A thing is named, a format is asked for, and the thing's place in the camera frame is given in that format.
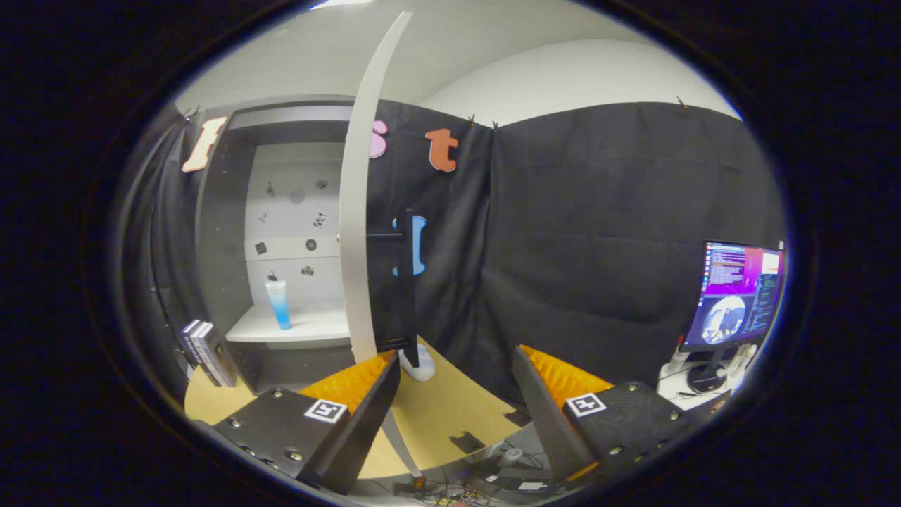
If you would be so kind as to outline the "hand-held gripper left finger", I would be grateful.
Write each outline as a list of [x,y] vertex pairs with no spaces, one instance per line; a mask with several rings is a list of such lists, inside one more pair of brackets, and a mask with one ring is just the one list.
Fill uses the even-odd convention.
[[400,382],[392,352],[240,350],[234,387],[194,375],[194,420],[238,458],[289,484],[345,495],[357,484]]

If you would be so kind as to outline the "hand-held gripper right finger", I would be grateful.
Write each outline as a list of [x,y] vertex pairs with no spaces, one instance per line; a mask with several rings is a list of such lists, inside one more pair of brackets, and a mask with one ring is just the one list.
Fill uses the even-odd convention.
[[701,424],[642,382],[612,384],[525,344],[512,354],[512,372],[560,482],[636,474]]

